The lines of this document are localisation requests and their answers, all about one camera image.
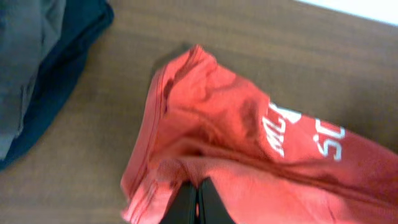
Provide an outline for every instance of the red fabric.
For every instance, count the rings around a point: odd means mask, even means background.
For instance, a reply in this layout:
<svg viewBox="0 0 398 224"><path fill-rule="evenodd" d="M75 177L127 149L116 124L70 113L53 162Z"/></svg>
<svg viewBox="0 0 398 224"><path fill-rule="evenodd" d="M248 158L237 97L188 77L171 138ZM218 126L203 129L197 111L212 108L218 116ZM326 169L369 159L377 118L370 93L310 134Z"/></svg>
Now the red fabric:
<svg viewBox="0 0 398 224"><path fill-rule="evenodd" d="M158 223L182 182L207 177L236 223L398 223L398 156L276 107L196 46L152 81L123 217Z"/></svg>

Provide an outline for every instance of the red towel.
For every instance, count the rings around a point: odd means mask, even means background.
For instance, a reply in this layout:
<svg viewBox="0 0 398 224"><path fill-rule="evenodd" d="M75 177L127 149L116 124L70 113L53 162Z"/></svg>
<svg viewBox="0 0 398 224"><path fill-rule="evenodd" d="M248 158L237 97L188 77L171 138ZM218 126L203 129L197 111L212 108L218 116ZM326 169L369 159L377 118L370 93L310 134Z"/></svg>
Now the red towel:
<svg viewBox="0 0 398 224"><path fill-rule="evenodd" d="M207 177L236 223L398 223L397 155L278 108L196 46L152 81L123 217L158 223L182 182Z"/></svg>

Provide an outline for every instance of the white surface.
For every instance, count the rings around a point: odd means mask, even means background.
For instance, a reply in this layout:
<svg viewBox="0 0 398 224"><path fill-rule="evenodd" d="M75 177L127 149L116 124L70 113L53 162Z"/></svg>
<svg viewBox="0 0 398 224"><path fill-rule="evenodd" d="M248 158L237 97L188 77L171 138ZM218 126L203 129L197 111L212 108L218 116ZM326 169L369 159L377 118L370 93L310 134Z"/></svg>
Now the white surface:
<svg viewBox="0 0 398 224"><path fill-rule="evenodd" d="M398 26L397 0L296 0Z"/></svg>

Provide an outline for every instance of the red cloth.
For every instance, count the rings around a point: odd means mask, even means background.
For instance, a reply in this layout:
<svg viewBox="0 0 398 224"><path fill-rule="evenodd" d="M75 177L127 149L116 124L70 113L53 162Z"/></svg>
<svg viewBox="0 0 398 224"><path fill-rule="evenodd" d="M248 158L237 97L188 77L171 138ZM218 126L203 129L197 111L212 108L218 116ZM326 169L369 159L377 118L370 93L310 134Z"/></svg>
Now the red cloth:
<svg viewBox="0 0 398 224"><path fill-rule="evenodd" d="M182 182L207 177L236 223L398 223L398 156L276 107L196 46L152 81L123 217L158 223Z"/></svg>

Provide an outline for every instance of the wooden table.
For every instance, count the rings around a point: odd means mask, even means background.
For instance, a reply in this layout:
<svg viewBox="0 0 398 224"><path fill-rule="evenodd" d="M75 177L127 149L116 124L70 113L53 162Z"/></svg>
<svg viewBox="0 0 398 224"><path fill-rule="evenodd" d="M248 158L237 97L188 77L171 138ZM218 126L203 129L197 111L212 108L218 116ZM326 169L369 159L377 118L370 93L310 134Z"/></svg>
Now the wooden table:
<svg viewBox="0 0 398 224"><path fill-rule="evenodd" d="M202 44L278 105L398 152L398 27L286 0L112 0L69 102L0 173L2 224L124 223L119 181L154 69Z"/></svg>

